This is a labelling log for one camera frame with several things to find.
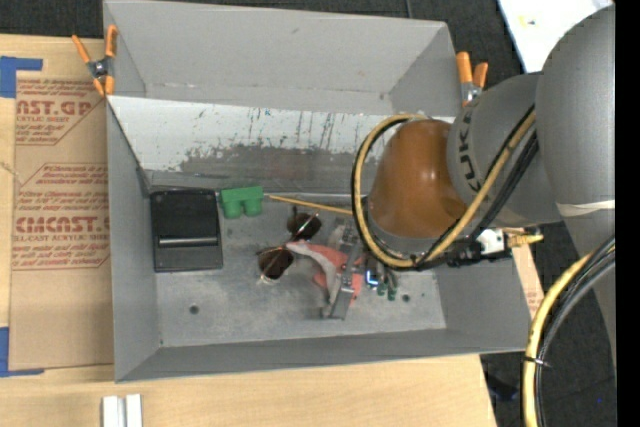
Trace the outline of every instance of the metal bracket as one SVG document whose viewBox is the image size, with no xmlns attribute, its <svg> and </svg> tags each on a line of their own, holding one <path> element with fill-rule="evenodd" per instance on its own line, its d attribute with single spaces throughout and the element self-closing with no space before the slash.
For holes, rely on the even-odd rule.
<svg viewBox="0 0 640 427">
<path fill-rule="evenodd" d="M 323 317 L 334 319 L 346 319 L 349 305 L 355 290 L 353 284 L 353 268 L 356 260 L 362 253 L 360 243 L 354 244 L 349 253 L 349 258 L 341 274 L 337 274 L 329 291 L 329 304 L 322 310 Z"/>
</svg>

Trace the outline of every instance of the black cable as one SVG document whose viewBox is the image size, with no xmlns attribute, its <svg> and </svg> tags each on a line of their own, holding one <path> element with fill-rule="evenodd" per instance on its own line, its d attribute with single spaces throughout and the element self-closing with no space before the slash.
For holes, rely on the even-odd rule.
<svg viewBox="0 0 640 427">
<path fill-rule="evenodd" d="M 545 426 L 542 397 L 542 370 L 544 358 L 559 327 L 575 305 L 589 292 L 593 286 L 615 266 L 615 236 L 602 244 L 589 259 L 589 262 L 575 276 L 566 290 L 557 300 L 557 307 L 544 328 L 542 342 L 536 354 L 536 360 L 542 362 L 536 366 L 534 373 L 535 407 L 539 427 Z"/>
<path fill-rule="evenodd" d="M 516 126 L 509 133 L 507 138 L 503 141 L 502 145 L 500 146 L 500 151 L 496 154 L 496 157 L 494 157 L 493 162 L 491 163 L 491 166 L 489 167 L 489 171 L 487 171 L 487 176 L 491 173 L 492 169 L 495 167 L 497 159 L 498 159 L 498 156 L 502 154 L 502 152 L 505 150 L 505 148 L 507 147 L 509 142 L 514 137 L 514 134 L 524 124 L 524 122 L 527 120 L 529 115 L 533 112 L 534 108 L 535 108 L 535 106 L 531 105 L 527 109 L 527 111 L 524 113 L 524 116 L 522 116 L 522 118 L 520 118 L 520 120 L 518 121 Z M 503 193 L 503 190 L 501 190 L 498 193 L 498 195 L 496 196 L 496 199 L 498 199 L 500 201 L 503 201 L 503 202 L 507 201 L 507 199 L 509 198 L 509 195 L 511 194 L 511 192 L 513 192 L 513 188 L 515 188 L 515 186 L 517 185 L 518 181 L 522 177 L 522 174 L 524 173 L 523 166 L 528 166 L 530 164 L 530 162 L 531 162 L 531 159 L 533 159 L 533 157 L 537 153 L 537 151 L 538 151 L 538 140 L 537 140 L 537 136 L 536 136 L 535 132 L 529 138 L 529 140 L 527 141 L 526 144 L 527 144 L 527 148 L 525 148 L 525 150 L 523 150 L 523 152 L 518 157 L 518 162 L 516 162 L 516 164 L 514 165 L 514 168 L 512 169 L 512 171 L 509 174 L 507 180 L 505 181 L 505 184 L 501 188 L 501 189 L 504 189 L 504 193 Z M 493 206 L 490 206 L 487 214 L 493 215 L 495 217 L 495 215 L 497 215 L 497 213 L 500 211 L 500 209 L 503 206 L 504 206 L 504 203 L 502 205 L 499 205 L 498 208 L 496 208 L 496 209 L 494 209 Z M 481 220 L 481 223 L 485 224 L 486 220 L 483 218 L 483 220 Z M 420 260 L 418 260 L 418 262 L 416 264 L 416 267 L 419 267 L 421 270 L 426 270 L 426 269 L 433 268 L 433 267 L 435 267 L 437 265 L 441 265 L 442 263 L 446 262 L 447 260 L 451 260 L 452 258 L 455 258 L 459 254 L 459 252 L 461 250 L 463 250 L 465 247 L 468 247 L 468 245 L 470 243 L 472 243 L 475 240 L 475 238 L 477 238 L 477 236 L 480 233 L 482 233 L 482 231 L 484 231 L 484 230 L 480 230 L 475 235 L 475 238 L 473 238 L 473 239 L 471 237 L 466 237 L 465 239 L 463 239 L 463 241 L 461 241 L 461 244 L 464 244 L 464 246 L 459 246 L 455 242 L 452 243 L 452 250 L 445 251 L 441 255 L 439 255 L 438 257 L 433 258 L 430 261 L 427 261 L 429 259 L 429 256 L 431 256 L 431 254 L 433 252 L 433 249 L 440 243 L 440 241 L 442 241 L 445 237 L 447 237 L 447 235 L 449 235 L 449 233 L 451 233 L 451 231 L 455 228 L 456 225 L 457 225 L 457 222 L 454 223 L 453 226 L 449 227 L 438 238 L 438 240 L 434 244 L 432 244 L 432 246 L 429 249 L 429 251 L 426 252 L 425 255 L 420 258 Z"/>
<path fill-rule="evenodd" d="M 537 133 L 534 131 L 533 134 L 531 134 L 531 137 L 529 137 L 529 140 L 522 150 L 522 153 L 518 157 L 515 165 L 509 172 L 509 176 L 507 176 L 504 184 L 496 194 L 493 203 L 487 209 L 484 216 L 482 217 L 482 219 L 480 219 L 473 231 L 465 238 L 467 244 L 476 240 L 480 236 L 480 234 L 491 225 L 496 216 L 500 213 L 500 210 L 502 210 L 504 205 L 511 197 L 511 194 L 513 193 L 516 186 L 520 182 L 520 179 L 533 161 L 533 158 L 537 155 L 539 149 L 540 145 L 538 144 Z"/>
</svg>

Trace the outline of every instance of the orange clamp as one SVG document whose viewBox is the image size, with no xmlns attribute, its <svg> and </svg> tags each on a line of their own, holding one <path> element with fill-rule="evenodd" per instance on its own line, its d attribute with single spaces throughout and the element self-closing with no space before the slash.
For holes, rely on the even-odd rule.
<svg viewBox="0 0 640 427">
<path fill-rule="evenodd" d="M 101 61 L 92 61 L 87 48 L 84 46 L 84 43 L 82 43 L 80 38 L 75 34 L 71 36 L 71 40 L 75 44 L 82 62 L 87 65 L 91 72 L 94 87 L 102 97 L 104 97 L 105 94 L 112 95 L 115 90 L 115 81 L 113 76 L 109 74 L 107 65 L 109 61 L 116 56 L 116 42 L 118 34 L 118 29 L 115 25 L 110 25 L 107 28 L 107 36 L 105 38 L 105 57 Z"/>
</svg>

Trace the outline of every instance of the black object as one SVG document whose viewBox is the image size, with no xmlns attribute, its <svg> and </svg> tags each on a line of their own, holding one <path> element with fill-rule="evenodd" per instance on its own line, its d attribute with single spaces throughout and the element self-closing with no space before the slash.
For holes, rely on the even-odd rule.
<svg viewBox="0 0 640 427">
<path fill-rule="evenodd" d="M 154 192 L 151 200 L 156 272 L 222 268 L 216 195 L 202 189 Z"/>
</svg>

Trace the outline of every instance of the cardboard sheet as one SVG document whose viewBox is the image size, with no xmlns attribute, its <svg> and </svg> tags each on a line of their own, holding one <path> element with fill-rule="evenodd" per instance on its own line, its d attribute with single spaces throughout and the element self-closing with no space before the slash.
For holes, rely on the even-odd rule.
<svg viewBox="0 0 640 427">
<path fill-rule="evenodd" d="M 103 57 L 101 40 L 85 44 Z M 3 165 L 14 203 L 9 369 L 110 363 L 105 102 L 70 38 L 0 35 L 0 56 L 41 60 L 17 67 L 15 161 Z M 10 78 L 4 70 L 5 97 Z"/>
</svg>

